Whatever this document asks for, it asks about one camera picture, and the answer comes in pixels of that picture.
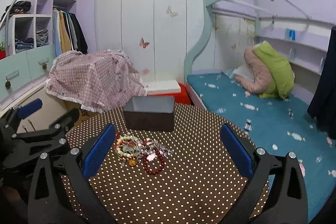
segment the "teal bed sheet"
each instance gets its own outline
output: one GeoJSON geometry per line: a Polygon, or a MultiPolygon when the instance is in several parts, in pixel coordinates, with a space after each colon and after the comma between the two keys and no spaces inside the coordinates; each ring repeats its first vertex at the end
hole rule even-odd
{"type": "Polygon", "coordinates": [[[209,111],[228,119],[242,130],[246,120],[251,120],[252,130],[248,134],[257,147],[279,156],[295,152],[302,162],[301,171],[305,173],[308,218],[311,221],[335,188],[336,148],[335,141],[332,143],[326,132],[318,131],[315,120],[308,117],[308,105],[293,95],[285,101],[261,99],[253,94],[246,97],[245,89],[223,73],[189,75],[188,83],[209,111]],[[291,109],[293,117],[288,115],[288,109],[291,109]]]}

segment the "polka dot tablecloth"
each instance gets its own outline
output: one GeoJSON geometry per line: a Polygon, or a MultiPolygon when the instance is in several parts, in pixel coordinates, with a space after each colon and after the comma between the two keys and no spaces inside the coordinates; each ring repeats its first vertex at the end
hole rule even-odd
{"type": "MultiPolygon", "coordinates": [[[[246,185],[247,179],[238,173],[220,139],[220,127],[227,121],[215,113],[175,104],[174,132],[150,132],[127,130],[122,109],[117,108],[74,128],[67,136],[70,146],[83,146],[108,122],[121,133],[155,138],[174,150],[164,170],[155,176],[145,173],[139,162],[122,167],[114,151],[109,151],[89,182],[118,223],[218,223],[246,185]]],[[[156,167],[156,160],[150,163],[151,169],[156,167]]],[[[84,216],[66,176],[63,183],[74,210],[84,216]]],[[[251,216],[261,212],[267,196],[268,183],[251,216]]]]}

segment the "green plant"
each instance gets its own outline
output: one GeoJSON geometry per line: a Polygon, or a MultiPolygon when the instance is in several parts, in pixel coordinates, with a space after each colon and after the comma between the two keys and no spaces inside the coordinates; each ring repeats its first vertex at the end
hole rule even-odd
{"type": "Polygon", "coordinates": [[[3,42],[0,42],[0,52],[5,52],[5,48],[3,47],[3,42]]]}

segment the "teal drawer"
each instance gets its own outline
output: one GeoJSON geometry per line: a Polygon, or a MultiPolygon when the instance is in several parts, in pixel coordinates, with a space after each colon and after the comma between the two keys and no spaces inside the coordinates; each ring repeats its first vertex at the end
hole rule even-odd
{"type": "Polygon", "coordinates": [[[27,51],[27,60],[31,79],[34,80],[41,75],[48,73],[53,60],[55,59],[54,45],[46,45],[39,48],[34,48],[27,51]],[[43,63],[47,64],[47,69],[42,68],[43,63]]]}
{"type": "Polygon", "coordinates": [[[0,100],[30,81],[26,51],[0,60],[0,100]],[[10,89],[5,87],[7,80],[10,81],[10,89]]]}

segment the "green blanket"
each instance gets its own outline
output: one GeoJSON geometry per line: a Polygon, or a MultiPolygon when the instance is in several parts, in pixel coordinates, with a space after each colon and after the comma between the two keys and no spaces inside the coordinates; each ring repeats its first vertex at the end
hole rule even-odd
{"type": "Polygon", "coordinates": [[[281,97],[286,98],[294,87],[294,75],[289,61],[280,55],[267,41],[254,47],[253,52],[265,63],[273,81],[261,98],[281,97]]]}

